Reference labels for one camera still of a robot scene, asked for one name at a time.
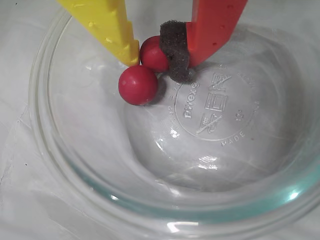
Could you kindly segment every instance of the sponge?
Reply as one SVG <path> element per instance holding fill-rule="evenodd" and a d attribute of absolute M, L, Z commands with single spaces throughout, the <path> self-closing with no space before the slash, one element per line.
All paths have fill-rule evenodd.
<path fill-rule="evenodd" d="M 160 48 L 169 62 L 169 76 L 177 83 L 188 83 L 190 55 L 186 22 L 167 21 L 160 27 Z"/>

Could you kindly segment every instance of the clear glass bowl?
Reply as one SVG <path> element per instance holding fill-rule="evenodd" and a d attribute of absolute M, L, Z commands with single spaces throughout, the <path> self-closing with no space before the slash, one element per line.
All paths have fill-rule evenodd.
<path fill-rule="evenodd" d="M 191 0 L 128 0 L 142 43 Z M 126 104 L 126 69 L 61 10 L 31 73 L 44 159 L 134 239 L 244 239 L 319 202 L 320 4 L 251 0 L 191 84 L 159 74 L 157 99 Z"/>

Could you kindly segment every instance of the embossed pyrex logo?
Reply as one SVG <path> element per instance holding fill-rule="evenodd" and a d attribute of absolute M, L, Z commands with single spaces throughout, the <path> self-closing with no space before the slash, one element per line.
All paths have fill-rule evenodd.
<path fill-rule="evenodd" d="M 222 147 L 245 137 L 243 128 L 259 108 L 255 82 L 224 65 L 198 72 L 177 93 L 175 113 L 182 127 L 197 138 L 221 141 Z"/>

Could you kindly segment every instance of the white tablecloth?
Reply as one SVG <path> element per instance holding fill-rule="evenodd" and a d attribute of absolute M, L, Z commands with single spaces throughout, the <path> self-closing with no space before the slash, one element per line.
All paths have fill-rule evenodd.
<path fill-rule="evenodd" d="M 32 134 L 28 85 L 33 59 L 59 5 L 0 1 L 0 239 L 105 240 L 108 229 L 60 186 Z M 320 239 L 320 207 L 259 240 Z"/>

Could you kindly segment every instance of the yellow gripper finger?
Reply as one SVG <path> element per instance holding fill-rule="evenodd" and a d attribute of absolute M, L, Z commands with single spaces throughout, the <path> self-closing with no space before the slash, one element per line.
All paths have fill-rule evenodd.
<path fill-rule="evenodd" d="M 139 41 L 127 19 L 125 0 L 57 1 L 120 62 L 139 64 Z"/>

